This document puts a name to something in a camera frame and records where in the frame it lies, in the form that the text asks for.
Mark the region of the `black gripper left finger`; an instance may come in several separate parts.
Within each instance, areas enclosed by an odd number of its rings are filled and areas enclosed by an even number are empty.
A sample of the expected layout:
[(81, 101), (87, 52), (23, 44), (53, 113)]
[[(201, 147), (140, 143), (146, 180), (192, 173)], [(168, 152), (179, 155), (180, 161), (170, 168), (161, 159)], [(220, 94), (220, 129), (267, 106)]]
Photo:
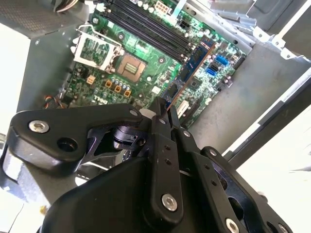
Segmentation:
[(22, 111), (11, 119), (1, 160), (14, 156), (41, 169), (44, 183), (121, 149), (134, 158), (178, 161), (163, 99), (156, 98), (151, 111), (147, 117), (127, 103)]

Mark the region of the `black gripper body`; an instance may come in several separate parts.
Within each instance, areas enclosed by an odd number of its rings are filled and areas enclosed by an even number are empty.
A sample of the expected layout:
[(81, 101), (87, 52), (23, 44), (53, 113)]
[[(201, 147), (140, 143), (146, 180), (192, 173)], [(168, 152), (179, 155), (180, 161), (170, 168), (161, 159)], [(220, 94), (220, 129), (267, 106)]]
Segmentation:
[(195, 180), (176, 159), (134, 158), (62, 195), (43, 233), (216, 233)]

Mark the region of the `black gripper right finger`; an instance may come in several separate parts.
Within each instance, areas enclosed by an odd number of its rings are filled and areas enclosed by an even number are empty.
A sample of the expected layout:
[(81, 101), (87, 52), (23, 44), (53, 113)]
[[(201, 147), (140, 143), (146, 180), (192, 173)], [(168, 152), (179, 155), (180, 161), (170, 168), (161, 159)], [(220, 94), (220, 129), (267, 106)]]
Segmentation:
[(211, 146), (200, 150), (192, 134), (181, 127), (170, 108), (172, 137), (181, 171), (189, 175), (197, 207), (211, 233), (290, 233), (289, 225), (257, 191)]

